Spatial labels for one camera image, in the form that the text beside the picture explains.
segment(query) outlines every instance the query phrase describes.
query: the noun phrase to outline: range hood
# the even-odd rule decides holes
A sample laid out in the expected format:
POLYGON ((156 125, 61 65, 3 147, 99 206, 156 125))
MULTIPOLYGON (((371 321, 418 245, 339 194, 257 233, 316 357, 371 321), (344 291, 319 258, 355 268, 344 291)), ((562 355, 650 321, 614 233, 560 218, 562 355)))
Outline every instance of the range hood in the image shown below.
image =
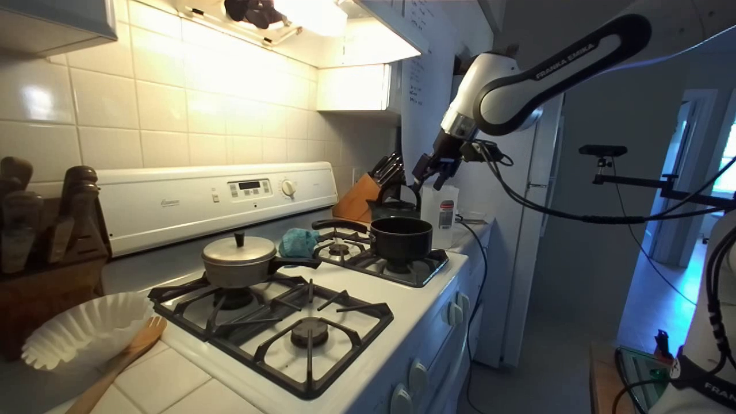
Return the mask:
POLYGON ((345 30, 337 36, 318 35, 308 27, 301 27, 287 15, 278 21, 276 14, 275 19, 272 0, 239 0, 239 4, 229 2, 229 6, 226 0, 138 2, 163 12, 176 12, 186 21, 229 32, 232 36, 319 68, 397 61, 418 56, 418 48, 415 48, 402 35, 399 35, 402 27, 388 27, 362 0, 337 2, 347 15, 345 30))

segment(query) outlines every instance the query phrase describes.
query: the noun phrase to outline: refrigerator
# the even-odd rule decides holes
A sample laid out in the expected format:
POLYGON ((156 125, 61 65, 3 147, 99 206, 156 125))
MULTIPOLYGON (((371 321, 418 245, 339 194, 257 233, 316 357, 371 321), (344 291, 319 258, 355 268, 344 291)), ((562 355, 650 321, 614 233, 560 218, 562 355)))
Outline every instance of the refrigerator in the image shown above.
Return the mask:
MULTIPOLYGON (((479 140, 495 140, 513 158, 502 174, 517 194, 547 205, 560 158, 564 97, 540 109, 543 117, 529 129, 497 138, 480 133, 479 140)), ((486 245, 491 268, 475 321, 475 362, 492 367, 517 365, 547 217, 513 202, 484 163, 466 163, 454 182, 461 186, 461 214, 492 221, 486 245)))

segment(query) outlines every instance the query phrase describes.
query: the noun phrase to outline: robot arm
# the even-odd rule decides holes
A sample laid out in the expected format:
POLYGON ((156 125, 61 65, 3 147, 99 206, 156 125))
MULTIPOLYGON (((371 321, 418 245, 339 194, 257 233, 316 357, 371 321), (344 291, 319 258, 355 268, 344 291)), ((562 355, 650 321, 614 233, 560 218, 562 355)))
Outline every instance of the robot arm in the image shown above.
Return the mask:
POLYGON ((466 74, 441 120, 433 157, 422 157, 415 176, 434 172, 434 189, 456 174, 461 147, 479 129, 506 136, 547 98, 602 71, 654 65, 686 53, 736 25, 736 0, 638 0, 591 35, 529 71, 508 58, 480 53, 466 74))

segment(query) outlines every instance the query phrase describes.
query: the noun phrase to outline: doorway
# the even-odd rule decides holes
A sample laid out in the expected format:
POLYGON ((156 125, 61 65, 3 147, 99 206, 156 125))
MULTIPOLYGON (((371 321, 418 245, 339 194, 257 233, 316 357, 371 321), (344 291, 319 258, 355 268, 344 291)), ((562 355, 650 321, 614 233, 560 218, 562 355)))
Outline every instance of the doorway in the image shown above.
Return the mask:
MULTIPOLYGON (((721 167, 721 153, 732 126, 735 110, 716 117, 717 90, 686 90, 662 163, 662 174, 677 174, 677 191, 701 186, 721 167)), ((658 198, 652 211, 662 211, 677 199, 658 198)), ((635 350, 654 350, 654 336, 662 328, 669 334, 669 350, 677 352, 686 343, 697 308, 697 291, 706 258, 709 226, 717 217, 697 217, 686 221, 652 221, 640 241, 640 258, 630 278, 630 289, 620 324, 620 345, 635 350)))

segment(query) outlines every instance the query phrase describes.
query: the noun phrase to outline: white tile wall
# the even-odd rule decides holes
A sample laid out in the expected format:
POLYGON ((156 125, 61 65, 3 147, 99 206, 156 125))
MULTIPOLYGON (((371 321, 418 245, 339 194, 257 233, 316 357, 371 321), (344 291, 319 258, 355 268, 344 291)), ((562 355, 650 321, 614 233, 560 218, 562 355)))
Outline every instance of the white tile wall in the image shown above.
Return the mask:
POLYGON ((76 163, 326 158, 347 186, 356 157, 369 166, 385 153, 382 140, 362 142, 363 126, 334 129, 316 113, 313 67, 137 0, 116 0, 116 19, 116 43, 0 58, 0 157, 33 161, 33 182, 63 180, 76 163))

